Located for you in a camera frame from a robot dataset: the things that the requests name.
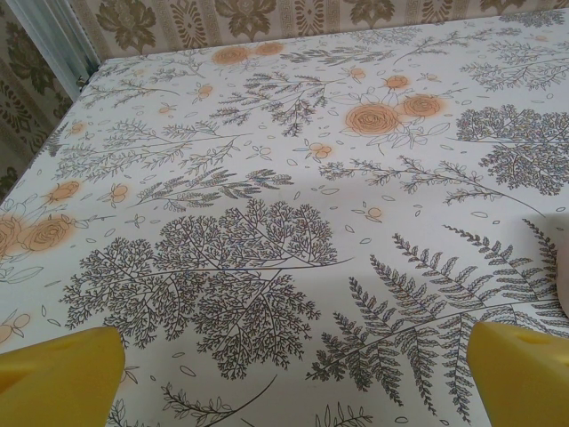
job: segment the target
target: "tablecloth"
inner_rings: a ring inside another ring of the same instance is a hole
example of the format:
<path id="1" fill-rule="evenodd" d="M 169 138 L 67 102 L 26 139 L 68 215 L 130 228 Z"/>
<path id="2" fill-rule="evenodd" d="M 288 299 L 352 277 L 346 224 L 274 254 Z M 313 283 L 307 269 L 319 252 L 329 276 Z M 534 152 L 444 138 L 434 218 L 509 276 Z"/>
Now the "tablecloth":
<path id="1" fill-rule="evenodd" d="M 116 327 L 117 427 L 489 425 L 473 325 L 569 336 L 567 31 L 108 60 L 2 204 L 0 351 Z"/>

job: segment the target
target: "fern illustration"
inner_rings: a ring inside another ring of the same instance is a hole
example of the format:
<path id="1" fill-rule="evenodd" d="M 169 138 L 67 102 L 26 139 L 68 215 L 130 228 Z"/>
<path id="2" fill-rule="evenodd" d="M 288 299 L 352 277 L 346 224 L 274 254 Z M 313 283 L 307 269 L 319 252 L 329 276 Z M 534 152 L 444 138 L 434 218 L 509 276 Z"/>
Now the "fern illustration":
<path id="1" fill-rule="evenodd" d="M 347 415 L 344 414 L 344 410 L 341 408 L 340 402 L 336 408 L 336 414 L 332 418 L 332 411 L 330 410 L 330 405 L 326 405 L 326 410 L 322 421 L 320 421 L 320 416 L 316 415 L 316 427 L 348 427 L 348 426 L 363 426 L 366 423 L 371 424 L 373 417 L 371 415 L 365 415 L 364 408 L 360 407 L 359 411 L 356 413 L 350 405 L 346 407 Z"/>
<path id="2" fill-rule="evenodd" d="M 445 226 L 473 245 L 482 258 L 480 266 L 494 267 L 492 274 L 478 274 L 478 265 L 457 270 L 460 260 L 429 250 L 420 251 L 400 235 L 393 237 L 421 277 L 428 283 L 418 286 L 415 279 L 370 257 L 371 265 L 390 297 L 381 301 L 349 278 L 352 299 L 364 321 L 358 325 L 339 312 L 333 314 L 341 336 L 322 333 L 325 350 L 317 351 L 317 361 L 307 379 L 341 381 L 346 375 L 361 391 L 380 383 L 391 400 L 404 404 L 398 386 L 405 376 L 407 360 L 417 390 L 427 410 L 437 415 L 433 395 L 435 367 L 445 369 L 445 386 L 457 413 L 470 423 L 469 404 L 476 394 L 466 360 L 467 343 L 478 321 L 523 326 L 544 333 L 569 337 L 569 319 L 555 295 L 556 247 L 538 227 L 524 220 L 541 246 L 542 263 L 549 267 L 522 267 L 533 263 L 513 257 L 514 247 L 502 250 L 500 241 Z"/>

